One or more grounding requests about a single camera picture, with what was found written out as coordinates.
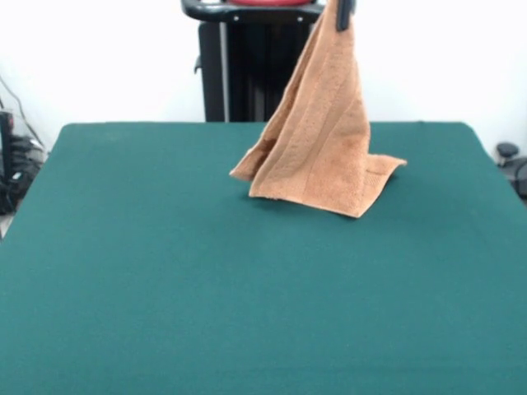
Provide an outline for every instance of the green felt surface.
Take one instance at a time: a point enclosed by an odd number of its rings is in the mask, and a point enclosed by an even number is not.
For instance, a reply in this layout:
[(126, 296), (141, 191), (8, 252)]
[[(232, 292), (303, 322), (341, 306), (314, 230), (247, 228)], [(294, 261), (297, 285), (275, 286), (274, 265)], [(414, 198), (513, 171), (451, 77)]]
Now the green felt surface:
[(527, 210), (458, 123), (352, 220), (247, 197), (263, 125), (66, 127), (0, 245), (1, 394), (525, 394)]

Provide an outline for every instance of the towel fold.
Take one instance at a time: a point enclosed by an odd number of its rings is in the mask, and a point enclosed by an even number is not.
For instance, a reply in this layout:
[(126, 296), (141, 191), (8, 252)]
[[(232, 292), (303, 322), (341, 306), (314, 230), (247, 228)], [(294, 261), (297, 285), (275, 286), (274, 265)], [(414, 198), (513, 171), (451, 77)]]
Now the towel fold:
[(280, 105), (231, 175), (252, 182), (251, 197), (360, 217), (406, 161), (368, 154), (353, 23), (337, 32), (337, 8), (328, 0)]

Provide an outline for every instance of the towel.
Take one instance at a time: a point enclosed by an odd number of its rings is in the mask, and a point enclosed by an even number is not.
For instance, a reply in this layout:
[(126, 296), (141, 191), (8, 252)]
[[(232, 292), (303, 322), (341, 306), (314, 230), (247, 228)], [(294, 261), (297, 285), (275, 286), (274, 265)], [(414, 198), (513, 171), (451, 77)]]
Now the towel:
[(338, 0), (317, 20), (280, 105), (231, 176), (249, 195), (360, 217), (406, 161), (371, 155), (354, 56), (353, 19), (337, 31)]

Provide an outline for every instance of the black clip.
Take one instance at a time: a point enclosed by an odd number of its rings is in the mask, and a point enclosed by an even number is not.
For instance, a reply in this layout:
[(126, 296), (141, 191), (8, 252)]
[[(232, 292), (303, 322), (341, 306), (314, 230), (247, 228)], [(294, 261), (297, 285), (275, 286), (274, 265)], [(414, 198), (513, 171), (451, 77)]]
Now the black clip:
[(338, 0), (337, 31), (344, 31), (349, 27), (349, 16), (355, 13), (356, 0)]

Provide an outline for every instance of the red object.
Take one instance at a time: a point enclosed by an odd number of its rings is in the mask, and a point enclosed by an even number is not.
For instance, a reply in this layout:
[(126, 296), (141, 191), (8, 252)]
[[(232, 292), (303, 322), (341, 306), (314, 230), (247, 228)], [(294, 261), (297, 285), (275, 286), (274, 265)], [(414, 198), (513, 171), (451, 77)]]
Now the red object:
[(255, 7), (291, 7), (309, 4), (311, 0), (230, 0), (231, 4)]

